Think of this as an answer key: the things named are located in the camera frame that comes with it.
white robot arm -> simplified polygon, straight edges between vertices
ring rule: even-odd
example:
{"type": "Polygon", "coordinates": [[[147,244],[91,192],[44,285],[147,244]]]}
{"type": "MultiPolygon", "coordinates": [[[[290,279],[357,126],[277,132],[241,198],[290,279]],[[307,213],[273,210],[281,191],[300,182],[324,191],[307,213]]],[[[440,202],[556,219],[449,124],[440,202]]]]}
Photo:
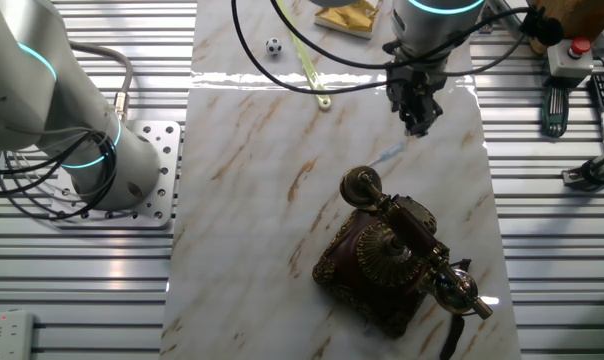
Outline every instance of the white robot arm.
{"type": "MultiPolygon", "coordinates": [[[[35,144],[52,158],[78,139],[70,128],[103,132],[117,150],[115,180],[96,209],[128,209],[153,190],[160,171],[155,148],[119,121],[84,73],[51,2],[0,0],[0,150],[35,144]]],[[[101,159],[98,147],[85,143],[64,161],[78,194],[104,185],[101,159]]]]}

black cable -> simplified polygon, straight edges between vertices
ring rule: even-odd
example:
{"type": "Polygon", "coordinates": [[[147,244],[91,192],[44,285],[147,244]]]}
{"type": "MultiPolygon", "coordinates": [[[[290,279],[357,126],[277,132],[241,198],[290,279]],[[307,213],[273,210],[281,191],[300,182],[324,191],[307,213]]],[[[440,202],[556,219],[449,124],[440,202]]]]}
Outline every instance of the black cable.
{"type": "Polygon", "coordinates": [[[446,71],[437,71],[437,70],[430,70],[430,69],[423,69],[417,66],[410,66],[412,67],[414,70],[416,71],[420,71],[423,72],[425,74],[430,74],[430,75],[438,75],[438,76],[468,76],[468,75],[475,75],[475,74],[479,74],[481,72],[487,71],[489,69],[492,69],[494,67],[496,67],[497,65],[499,65],[500,63],[502,63],[504,60],[506,60],[509,56],[511,56],[511,54],[513,54],[515,52],[515,50],[518,49],[518,47],[520,47],[520,45],[522,45],[522,43],[524,42],[524,38],[526,37],[526,35],[522,34],[516,41],[515,43],[509,48],[509,50],[507,50],[507,52],[505,52],[502,56],[500,56],[499,58],[493,60],[491,63],[486,64],[484,66],[480,66],[478,68],[475,69],[470,69],[470,70],[466,70],[466,71],[458,71],[458,72],[446,72],[446,71]]]}
{"type": "MultiPolygon", "coordinates": [[[[489,17],[483,21],[481,21],[480,23],[476,24],[475,26],[471,27],[470,29],[468,29],[467,31],[465,31],[464,33],[462,33],[461,35],[443,43],[442,45],[438,46],[437,48],[419,56],[413,59],[409,59],[409,60],[405,60],[405,61],[400,61],[400,62],[395,62],[395,63],[387,63],[387,64],[380,64],[380,65],[371,65],[371,64],[361,64],[361,63],[355,63],[355,62],[351,62],[349,60],[345,60],[342,59],[340,57],[337,57],[325,50],[323,50],[322,48],[320,48],[319,46],[313,44],[310,40],[308,40],[307,38],[304,37],[304,35],[300,34],[299,31],[297,31],[297,29],[295,29],[295,27],[293,26],[293,24],[291,24],[287,19],[286,16],[282,13],[281,9],[279,8],[279,6],[277,5],[276,0],[272,0],[272,4],[274,5],[276,12],[278,12],[278,15],[280,16],[280,18],[285,22],[285,24],[287,25],[287,27],[289,27],[289,30],[291,30],[291,32],[294,33],[294,35],[296,35],[302,42],[304,42],[305,44],[307,44],[309,47],[311,47],[312,49],[318,51],[319,53],[321,53],[322,55],[325,55],[327,57],[329,57],[332,60],[335,60],[337,62],[340,62],[342,64],[345,65],[349,65],[349,66],[354,66],[354,67],[360,67],[360,68],[366,68],[366,69],[387,69],[387,68],[395,68],[395,67],[403,67],[403,66],[407,66],[410,65],[412,63],[415,62],[419,62],[422,60],[425,60],[437,53],[439,53],[442,50],[447,49],[448,47],[457,44],[460,41],[463,41],[466,39],[467,36],[469,36],[470,34],[472,34],[473,32],[479,30],[480,28],[484,27],[486,24],[489,24],[493,21],[499,20],[503,17],[506,16],[510,16],[513,14],[517,14],[517,13],[522,13],[522,12],[534,12],[535,10],[531,9],[531,8],[516,8],[516,9],[512,9],[510,11],[506,11],[503,13],[500,13],[498,15],[489,17]]],[[[244,38],[244,34],[242,33],[242,29],[240,26],[240,21],[239,21],[239,17],[238,17],[238,11],[237,11],[237,0],[231,0],[231,10],[232,10],[232,14],[233,14],[233,25],[235,26],[235,30],[237,32],[238,35],[238,39],[240,40],[240,44],[242,45],[242,48],[244,49],[244,52],[246,53],[247,57],[249,58],[249,60],[253,63],[253,65],[264,75],[266,76],[269,80],[271,80],[273,83],[275,83],[276,85],[279,85],[285,89],[294,91],[294,92],[298,92],[298,93],[302,93],[302,94],[311,94],[311,95],[334,95],[334,94],[343,94],[343,93],[349,93],[349,92],[354,92],[354,91],[358,91],[358,90],[364,90],[364,89],[370,89],[370,88],[375,88],[378,86],[386,86],[386,85],[390,85],[390,84],[394,84],[394,83],[400,83],[400,82],[408,82],[407,79],[402,79],[402,78],[398,78],[398,79],[390,79],[387,80],[385,82],[375,82],[375,83],[369,83],[369,84],[365,84],[365,85],[358,85],[358,86],[353,86],[353,87],[348,87],[348,88],[343,88],[343,89],[337,89],[337,90],[312,90],[312,89],[304,89],[304,88],[299,88],[293,85],[289,85],[285,82],[282,82],[280,80],[278,80],[275,76],[273,76],[271,73],[268,72],[268,70],[266,70],[260,63],[259,61],[253,56],[253,54],[251,53],[251,50],[249,48],[249,46],[246,43],[246,40],[244,38]]],[[[493,64],[490,64],[490,67],[493,67],[495,65],[497,65],[499,62],[501,62],[502,60],[498,61],[498,62],[494,62],[493,64]]]]}
{"type": "Polygon", "coordinates": [[[88,139],[91,136],[91,134],[92,134],[92,132],[87,132],[86,134],[84,134],[84,136],[82,136],[82,138],[80,138],[75,143],[73,143],[73,145],[71,145],[69,148],[67,148],[63,152],[59,153],[58,155],[55,155],[54,157],[50,158],[47,161],[44,161],[35,166],[20,168],[17,170],[0,170],[0,175],[20,174],[20,173],[25,173],[25,172],[29,172],[29,171],[35,171],[35,170],[42,169],[43,167],[46,167],[53,163],[64,161],[66,158],[69,157],[69,155],[71,155],[71,153],[73,151],[75,151],[77,149],[78,146],[80,146],[82,144],[82,142],[84,140],[88,139]]]}
{"type": "Polygon", "coordinates": [[[585,162],[584,164],[582,164],[582,166],[580,167],[580,172],[581,172],[581,175],[584,178],[584,180],[588,181],[589,183],[591,183],[593,185],[602,186],[602,185],[604,185],[604,180],[593,176],[593,174],[591,173],[594,160],[595,159],[591,159],[591,160],[585,162]]]}
{"type": "Polygon", "coordinates": [[[282,82],[280,80],[278,80],[275,76],[273,76],[271,73],[269,73],[262,65],[260,65],[260,62],[255,58],[255,56],[253,56],[253,54],[251,53],[251,49],[249,49],[249,45],[247,45],[246,40],[244,39],[244,34],[242,33],[242,29],[240,28],[240,20],[238,18],[238,9],[237,9],[237,2],[236,0],[231,0],[231,10],[233,13],[233,25],[235,26],[235,31],[238,34],[238,39],[240,40],[240,44],[242,45],[242,49],[244,49],[244,52],[246,53],[246,56],[249,57],[249,60],[251,60],[251,62],[253,63],[253,65],[264,75],[266,76],[269,80],[271,80],[272,82],[274,82],[275,84],[294,91],[294,92],[298,92],[298,93],[302,93],[302,94],[311,94],[311,95],[334,95],[334,94],[343,94],[343,93],[348,93],[348,92],[352,92],[352,91],[358,91],[358,90],[364,90],[364,89],[371,89],[371,88],[375,88],[378,86],[385,86],[388,84],[393,84],[393,83],[397,83],[397,82],[408,82],[408,80],[406,79],[392,79],[392,80],[388,80],[388,81],[383,81],[383,82],[375,82],[375,83],[369,83],[369,84],[365,84],[365,85],[357,85],[357,86],[353,86],[353,87],[348,87],[345,89],[337,89],[337,90],[324,90],[324,91],[319,91],[319,90],[310,90],[310,89],[303,89],[303,88],[299,88],[293,85],[289,85],[285,82],[282,82]]]}
{"type": "Polygon", "coordinates": [[[120,64],[124,65],[124,68],[126,69],[126,74],[124,75],[124,82],[122,83],[122,88],[120,88],[120,91],[124,93],[129,91],[129,89],[131,88],[131,81],[133,80],[133,65],[131,65],[131,60],[129,60],[128,57],[115,50],[111,50],[101,46],[77,43],[75,41],[69,41],[69,43],[71,44],[71,49],[73,50],[110,57],[113,58],[115,61],[119,62],[120,64]]]}
{"type": "MultiPolygon", "coordinates": [[[[116,171],[116,164],[117,164],[117,154],[116,152],[113,150],[113,144],[110,141],[110,139],[106,138],[105,139],[104,134],[99,134],[96,133],[94,134],[94,138],[95,141],[97,143],[103,143],[103,145],[100,146],[100,149],[102,150],[102,154],[104,156],[104,181],[108,181],[108,185],[106,187],[103,187],[96,195],[95,197],[86,204],[86,206],[82,207],[80,210],[71,213],[71,214],[64,214],[62,212],[57,212],[54,210],[51,210],[49,207],[43,205],[42,203],[38,202],[35,198],[33,198],[30,194],[28,194],[26,192],[26,190],[24,190],[24,188],[21,186],[19,180],[15,177],[14,174],[11,174],[11,178],[12,180],[15,182],[15,184],[18,186],[19,189],[21,189],[22,194],[29,199],[33,204],[35,204],[36,206],[38,206],[39,208],[51,213],[54,215],[53,218],[51,218],[48,215],[43,215],[43,214],[34,214],[29,212],[28,210],[24,209],[24,207],[22,207],[20,204],[18,204],[12,196],[7,196],[7,198],[9,199],[9,201],[11,202],[11,204],[13,204],[13,206],[15,206],[18,210],[20,210],[20,212],[22,212],[23,214],[35,218],[35,219],[41,219],[41,220],[64,220],[64,219],[69,219],[71,217],[77,216],[77,215],[81,215],[84,214],[90,210],[92,210],[93,208],[95,208],[95,206],[97,206],[97,204],[100,203],[100,201],[102,201],[104,199],[104,197],[106,196],[106,194],[110,191],[113,182],[115,181],[115,176],[114,173],[116,171]]],[[[12,168],[10,159],[7,155],[7,153],[4,153],[4,159],[6,161],[7,167],[9,167],[9,169],[12,168]]],[[[4,184],[4,180],[2,179],[1,175],[0,175],[0,187],[2,188],[2,190],[4,192],[7,192],[6,189],[6,185],[4,184]]]]}
{"type": "MultiPolygon", "coordinates": [[[[235,5],[235,0],[231,1],[232,6],[233,6],[233,11],[237,11],[237,9],[235,9],[236,5],[235,5]]],[[[280,6],[278,6],[277,0],[271,0],[271,5],[273,6],[273,9],[275,9],[275,12],[278,14],[278,16],[280,17],[280,20],[282,20],[282,22],[284,23],[284,25],[286,25],[287,28],[289,28],[289,30],[298,38],[300,39],[300,41],[302,41],[304,44],[306,44],[308,47],[310,47],[311,49],[317,51],[318,53],[320,53],[321,55],[324,55],[326,57],[328,57],[329,59],[339,62],[341,64],[344,65],[348,65],[351,67],[356,67],[356,68],[361,68],[361,69],[370,69],[370,70],[386,70],[386,69],[391,69],[391,68],[400,68],[400,67],[404,67],[407,65],[411,65],[411,64],[415,64],[416,62],[420,62],[423,60],[427,60],[428,58],[430,58],[433,55],[436,55],[437,53],[439,53],[440,51],[446,50],[447,48],[449,48],[450,46],[454,46],[457,45],[461,42],[464,42],[466,40],[466,38],[473,34],[474,32],[476,32],[477,30],[480,30],[481,28],[483,28],[484,26],[496,21],[496,20],[500,20],[504,17],[507,16],[511,16],[511,15],[515,15],[515,14],[520,14],[520,13],[535,13],[535,9],[529,8],[529,7],[521,7],[521,8],[515,8],[515,9],[511,9],[502,13],[499,13],[497,15],[494,16],[490,16],[482,21],[480,21],[479,23],[475,24],[474,26],[472,26],[471,28],[469,28],[468,30],[464,31],[463,33],[461,33],[460,35],[450,39],[449,41],[443,43],[442,45],[436,47],[435,49],[422,54],[418,57],[409,59],[409,60],[404,60],[404,61],[398,61],[398,62],[392,62],[392,63],[385,63],[385,64],[363,64],[363,63],[358,63],[355,61],[350,61],[344,58],[341,58],[339,56],[333,55],[331,53],[329,53],[328,51],[322,49],[321,47],[319,47],[318,45],[314,44],[311,40],[309,40],[308,38],[306,38],[304,35],[302,35],[298,29],[295,28],[295,26],[293,26],[293,24],[291,24],[291,22],[286,18],[286,15],[284,15],[284,13],[282,12],[282,9],[280,9],[280,6]]]]}
{"type": "MultiPolygon", "coordinates": [[[[35,188],[36,186],[44,183],[46,180],[48,180],[53,173],[55,173],[55,171],[62,166],[62,163],[64,162],[64,160],[66,160],[72,153],[73,151],[75,151],[83,142],[86,138],[92,136],[93,134],[95,134],[95,132],[90,132],[87,133],[86,135],[84,135],[82,138],[80,138],[79,140],[77,140],[75,143],[73,143],[73,145],[71,145],[68,149],[66,149],[64,152],[62,152],[60,155],[63,155],[62,157],[58,158],[59,155],[55,156],[55,158],[57,159],[57,161],[55,162],[55,165],[53,165],[53,167],[51,167],[51,169],[44,174],[44,176],[42,176],[42,178],[40,178],[39,180],[25,186],[24,188],[21,189],[11,189],[8,191],[0,191],[0,196],[7,196],[7,195],[12,195],[12,194],[17,194],[19,192],[22,191],[26,191],[26,190],[30,190],[35,188]]],[[[16,171],[16,170],[8,170],[8,171],[2,171],[0,170],[0,175],[10,175],[10,174],[17,174],[17,173],[22,173],[23,171],[16,171]]]]}

marble surface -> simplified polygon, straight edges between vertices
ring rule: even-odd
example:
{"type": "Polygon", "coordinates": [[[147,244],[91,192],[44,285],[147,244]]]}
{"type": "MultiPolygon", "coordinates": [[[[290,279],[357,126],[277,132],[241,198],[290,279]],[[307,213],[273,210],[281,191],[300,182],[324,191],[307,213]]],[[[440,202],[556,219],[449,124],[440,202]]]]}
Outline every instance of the marble surface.
{"type": "MultiPolygon", "coordinates": [[[[305,85],[268,2],[238,2],[258,59],[305,85]],[[272,37],[284,43],[277,58],[265,54],[272,37]]],[[[314,26],[310,2],[292,5],[297,26],[321,46],[362,62],[389,60],[381,46],[394,38],[391,1],[370,41],[314,26]]],[[[313,96],[279,89],[243,54],[228,1],[201,0],[195,33],[161,359],[437,359],[451,316],[433,298],[391,340],[311,277],[353,210],[339,196],[340,177],[405,139],[384,89],[332,96],[328,112],[313,96]]],[[[309,53],[329,88],[384,79],[309,53]]],[[[470,67],[463,45],[449,68],[470,67]]],[[[385,192],[412,196],[436,216],[451,261],[473,259],[480,293],[499,301],[487,321],[466,318],[454,358],[520,359],[473,78],[449,79],[436,98],[445,114],[430,134],[376,169],[385,192]]]]}

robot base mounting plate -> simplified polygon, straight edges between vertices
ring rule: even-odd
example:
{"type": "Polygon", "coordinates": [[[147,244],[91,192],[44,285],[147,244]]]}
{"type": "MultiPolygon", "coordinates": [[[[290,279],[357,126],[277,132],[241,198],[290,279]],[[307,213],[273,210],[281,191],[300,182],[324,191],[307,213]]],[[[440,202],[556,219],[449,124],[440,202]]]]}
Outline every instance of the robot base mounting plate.
{"type": "MultiPolygon", "coordinates": [[[[181,139],[180,125],[174,121],[128,121],[129,129],[135,134],[145,137],[158,152],[160,157],[160,177],[155,188],[139,205],[123,211],[91,210],[88,217],[74,217],[64,221],[51,221],[61,229],[164,229],[171,224],[173,197],[176,189],[177,165],[181,139]],[[169,147],[173,151],[168,154],[163,151],[169,147]]],[[[71,176],[61,171],[57,187],[65,190],[55,191],[55,196],[74,196],[71,176]]],[[[82,201],[77,203],[53,199],[51,209],[73,213],[84,206],[82,201]]]]}

metal slotted table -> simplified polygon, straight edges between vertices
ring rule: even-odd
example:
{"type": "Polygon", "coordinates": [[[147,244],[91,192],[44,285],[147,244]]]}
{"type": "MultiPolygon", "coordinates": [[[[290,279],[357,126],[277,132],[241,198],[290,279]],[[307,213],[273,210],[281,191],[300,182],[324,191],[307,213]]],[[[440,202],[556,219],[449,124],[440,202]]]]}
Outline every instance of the metal slotted table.
{"type": "MultiPolygon", "coordinates": [[[[195,1],[53,3],[71,40],[133,61],[130,119],[184,126],[195,1]]],[[[514,40],[497,26],[471,41],[479,66],[514,40]]],[[[76,55],[111,100],[124,69],[76,55]]],[[[564,137],[542,138],[542,63],[525,44],[476,76],[523,359],[604,360],[604,190],[575,193],[560,179],[602,153],[598,118],[582,86],[564,137]]],[[[157,360],[172,237],[171,227],[60,230],[0,199],[0,311],[37,315],[34,360],[157,360]]]]}

